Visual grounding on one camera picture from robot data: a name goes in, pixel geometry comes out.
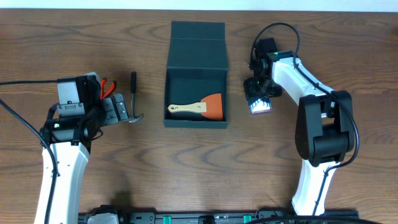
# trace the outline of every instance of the wooden surface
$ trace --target wooden surface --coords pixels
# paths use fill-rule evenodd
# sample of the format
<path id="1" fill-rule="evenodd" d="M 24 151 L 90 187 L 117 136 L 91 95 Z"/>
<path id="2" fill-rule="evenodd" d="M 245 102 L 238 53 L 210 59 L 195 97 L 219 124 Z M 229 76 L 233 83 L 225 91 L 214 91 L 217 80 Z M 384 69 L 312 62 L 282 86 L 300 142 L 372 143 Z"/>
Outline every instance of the wooden surface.
<path id="1" fill-rule="evenodd" d="M 226 23 L 228 129 L 164 128 L 170 21 Z M 243 80 L 257 33 L 272 22 L 300 32 L 300 58 L 319 80 L 353 97 L 361 135 L 355 162 L 339 169 L 326 208 L 398 222 L 398 14 L 0 10 L 0 81 L 43 80 L 96 71 L 129 97 L 137 71 L 136 124 L 104 128 L 93 142 L 80 211 L 113 203 L 158 211 L 284 207 L 299 181 L 294 143 L 297 106 L 284 94 L 272 113 L 251 116 Z M 293 32 L 273 28 L 281 50 Z M 57 87 L 2 86 L 0 97 L 37 129 L 58 102 Z M 0 223 L 32 223 L 42 181 L 39 140 L 0 109 Z"/>

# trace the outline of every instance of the box lid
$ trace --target box lid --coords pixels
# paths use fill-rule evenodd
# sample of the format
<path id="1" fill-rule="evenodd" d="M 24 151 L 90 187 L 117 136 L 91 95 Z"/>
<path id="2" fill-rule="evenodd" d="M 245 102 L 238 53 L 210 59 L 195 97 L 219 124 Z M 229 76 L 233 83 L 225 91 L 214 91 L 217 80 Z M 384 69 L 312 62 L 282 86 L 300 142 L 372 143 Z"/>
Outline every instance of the box lid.
<path id="1" fill-rule="evenodd" d="M 167 68 L 227 70 L 225 24 L 172 21 Z"/>

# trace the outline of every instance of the green connector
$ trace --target green connector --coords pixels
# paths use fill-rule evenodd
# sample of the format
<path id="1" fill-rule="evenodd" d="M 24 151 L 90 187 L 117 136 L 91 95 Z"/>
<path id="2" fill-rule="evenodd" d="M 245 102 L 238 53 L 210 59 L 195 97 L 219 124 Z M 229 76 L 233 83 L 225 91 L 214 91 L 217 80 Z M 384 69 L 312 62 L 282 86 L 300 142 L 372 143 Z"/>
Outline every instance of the green connector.
<path id="1" fill-rule="evenodd" d="M 251 222 L 251 215 L 244 215 L 243 216 L 243 223 L 248 223 L 248 222 Z"/>
<path id="2" fill-rule="evenodd" d="M 163 224 L 172 224 L 172 217 L 163 217 Z"/>

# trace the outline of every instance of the wooden handle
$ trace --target wooden handle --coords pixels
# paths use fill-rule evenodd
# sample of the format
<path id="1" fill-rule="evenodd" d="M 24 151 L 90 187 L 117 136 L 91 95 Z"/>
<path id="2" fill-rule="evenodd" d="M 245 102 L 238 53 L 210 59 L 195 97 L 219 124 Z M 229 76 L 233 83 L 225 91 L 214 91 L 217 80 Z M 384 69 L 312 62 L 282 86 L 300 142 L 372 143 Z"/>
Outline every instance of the wooden handle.
<path id="1" fill-rule="evenodd" d="M 169 105 L 167 109 L 170 113 L 175 112 L 192 112 L 192 113 L 203 113 L 206 112 L 206 103 L 192 103 L 190 105 Z"/>

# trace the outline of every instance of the black handle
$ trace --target black handle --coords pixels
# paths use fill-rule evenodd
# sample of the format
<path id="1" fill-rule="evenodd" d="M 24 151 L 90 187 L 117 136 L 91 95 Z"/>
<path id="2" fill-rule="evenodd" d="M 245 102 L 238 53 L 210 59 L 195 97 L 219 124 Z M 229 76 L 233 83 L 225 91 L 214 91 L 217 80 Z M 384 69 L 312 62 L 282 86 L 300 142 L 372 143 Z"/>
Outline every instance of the black handle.
<path id="1" fill-rule="evenodd" d="M 136 93 L 136 82 L 137 82 L 137 72 L 132 72 L 130 78 L 131 93 Z"/>

